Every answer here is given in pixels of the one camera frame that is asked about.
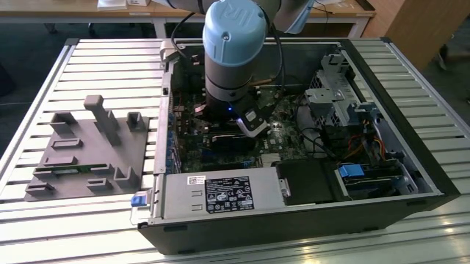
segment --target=ur logo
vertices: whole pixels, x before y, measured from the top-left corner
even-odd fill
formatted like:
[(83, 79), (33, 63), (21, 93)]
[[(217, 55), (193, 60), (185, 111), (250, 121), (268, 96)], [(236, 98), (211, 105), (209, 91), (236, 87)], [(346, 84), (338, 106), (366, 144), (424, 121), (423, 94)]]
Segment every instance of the ur logo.
[(234, 7), (231, 3), (226, 5), (223, 16), (231, 20), (239, 21), (239, 26), (246, 26), (252, 16), (252, 11)]

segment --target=barcode sticker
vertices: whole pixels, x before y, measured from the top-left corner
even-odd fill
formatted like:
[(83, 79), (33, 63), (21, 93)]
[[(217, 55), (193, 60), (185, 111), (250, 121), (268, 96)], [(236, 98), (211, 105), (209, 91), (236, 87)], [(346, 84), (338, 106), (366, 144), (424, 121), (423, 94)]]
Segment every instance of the barcode sticker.
[(188, 176), (188, 185), (204, 184), (205, 176)]
[(149, 13), (129, 13), (129, 15), (149, 15)]

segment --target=white label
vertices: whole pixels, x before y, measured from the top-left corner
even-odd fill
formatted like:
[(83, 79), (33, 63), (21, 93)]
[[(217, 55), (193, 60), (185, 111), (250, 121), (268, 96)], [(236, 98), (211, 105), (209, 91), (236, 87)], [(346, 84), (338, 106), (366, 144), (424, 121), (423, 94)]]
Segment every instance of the white label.
[(129, 13), (129, 15), (149, 15), (149, 13)]
[(204, 184), (205, 176), (189, 176), (188, 185)]
[(71, 173), (79, 173), (76, 169), (64, 169), (64, 170), (56, 170), (53, 172), (55, 174), (71, 174)]

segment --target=white table leg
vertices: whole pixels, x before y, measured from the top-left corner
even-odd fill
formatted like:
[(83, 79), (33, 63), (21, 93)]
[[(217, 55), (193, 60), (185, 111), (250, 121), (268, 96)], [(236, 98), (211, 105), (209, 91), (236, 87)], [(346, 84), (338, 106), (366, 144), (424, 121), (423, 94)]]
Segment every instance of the white table leg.
[(165, 39), (167, 38), (167, 31), (164, 29), (165, 19), (164, 18), (153, 18), (152, 19), (156, 38)]
[(350, 31), (350, 35), (347, 37), (350, 37), (352, 39), (360, 38), (362, 33), (364, 32), (364, 29), (367, 26), (368, 19), (370, 19), (368, 17), (356, 19), (356, 23), (354, 24), (351, 31)]

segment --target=gray post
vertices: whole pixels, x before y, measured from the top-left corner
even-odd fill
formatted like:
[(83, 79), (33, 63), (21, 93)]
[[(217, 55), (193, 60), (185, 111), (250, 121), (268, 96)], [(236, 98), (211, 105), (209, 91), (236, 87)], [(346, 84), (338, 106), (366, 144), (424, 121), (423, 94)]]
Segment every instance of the gray post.
[(120, 145), (120, 138), (116, 132), (115, 120), (112, 115), (108, 116), (103, 108), (103, 97), (100, 95), (88, 95), (84, 102), (84, 107), (93, 113), (96, 122), (101, 131), (104, 132), (105, 138), (109, 141), (111, 146)]

